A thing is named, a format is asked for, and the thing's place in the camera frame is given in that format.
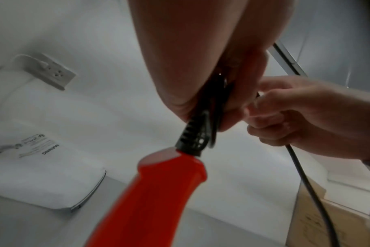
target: wall socket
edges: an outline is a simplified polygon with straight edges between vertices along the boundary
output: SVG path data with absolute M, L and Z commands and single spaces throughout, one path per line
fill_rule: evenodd
M 34 54 L 31 59 L 26 60 L 24 70 L 62 91 L 76 76 L 74 72 L 42 53 Z

